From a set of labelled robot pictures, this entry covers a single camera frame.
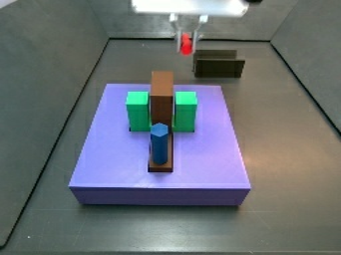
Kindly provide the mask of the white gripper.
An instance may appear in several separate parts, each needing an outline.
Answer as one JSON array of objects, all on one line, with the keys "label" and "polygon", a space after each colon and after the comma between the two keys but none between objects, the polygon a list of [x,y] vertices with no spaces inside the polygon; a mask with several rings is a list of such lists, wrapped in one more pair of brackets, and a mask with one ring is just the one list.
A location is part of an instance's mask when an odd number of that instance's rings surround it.
[{"label": "white gripper", "polygon": [[180,51],[182,28],[178,14],[199,15],[191,33],[191,53],[194,54],[199,39],[199,29],[207,23],[207,15],[242,16],[248,8],[244,0],[131,0],[136,13],[170,14],[170,25],[174,29],[175,48]]}]

